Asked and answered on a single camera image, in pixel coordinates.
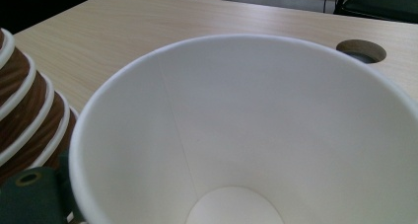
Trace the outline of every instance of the black object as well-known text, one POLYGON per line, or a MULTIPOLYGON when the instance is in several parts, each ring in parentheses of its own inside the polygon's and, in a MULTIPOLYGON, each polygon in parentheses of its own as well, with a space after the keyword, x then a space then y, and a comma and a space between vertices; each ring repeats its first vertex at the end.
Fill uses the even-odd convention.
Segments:
POLYGON ((0 223, 64 224, 84 221, 71 189, 68 151, 60 154, 59 169, 38 167, 10 177, 0 189, 0 223))
POLYGON ((418 0, 338 0, 334 14, 418 24, 418 0))
POLYGON ((87 0, 0 0, 0 28, 16 34, 87 0))

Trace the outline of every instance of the dark green object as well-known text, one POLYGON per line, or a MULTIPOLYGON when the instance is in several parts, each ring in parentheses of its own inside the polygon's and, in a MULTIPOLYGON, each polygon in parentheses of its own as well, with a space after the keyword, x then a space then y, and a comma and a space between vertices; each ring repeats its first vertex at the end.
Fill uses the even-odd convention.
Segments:
POLYGON ((75 202, 68 174, 68 151, 60 167, 32 168, 10 177, 0 189, 0 223, 64 224, 73 212, 74 222, 84 221, 75 202))
POLYGON ((418 24, 418 0, 338 0, 334 14, 418 24))

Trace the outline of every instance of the table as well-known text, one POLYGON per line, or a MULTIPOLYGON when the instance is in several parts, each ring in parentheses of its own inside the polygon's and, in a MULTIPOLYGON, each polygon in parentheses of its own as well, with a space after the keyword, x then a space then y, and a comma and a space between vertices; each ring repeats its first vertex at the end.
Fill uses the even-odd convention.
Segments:
POLYGON ((418 26, 222 0, 88 0, 15 35, 55 90, 80 112, 117 70, 164 45, 220 34, 296 37, 335 48, 346 39, 382 46, 371 64, 418 100, 418 26))

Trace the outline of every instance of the floor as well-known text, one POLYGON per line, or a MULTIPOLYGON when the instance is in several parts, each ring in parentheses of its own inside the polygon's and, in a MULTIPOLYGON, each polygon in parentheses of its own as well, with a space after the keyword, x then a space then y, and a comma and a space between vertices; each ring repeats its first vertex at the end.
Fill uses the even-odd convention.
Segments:
POLYGON ((325 9, 324 9, 323 8, 324 0, 225 0, 225 1, 275 6, 275 7, 281 7, 281 8, 306 10, 306 11, 321 12, 321 13, 323 13, 323 10, 325 10, 324 13, 327 13, 327 14, 332 14, 335 8, 334 1, 326 1, 325 9))

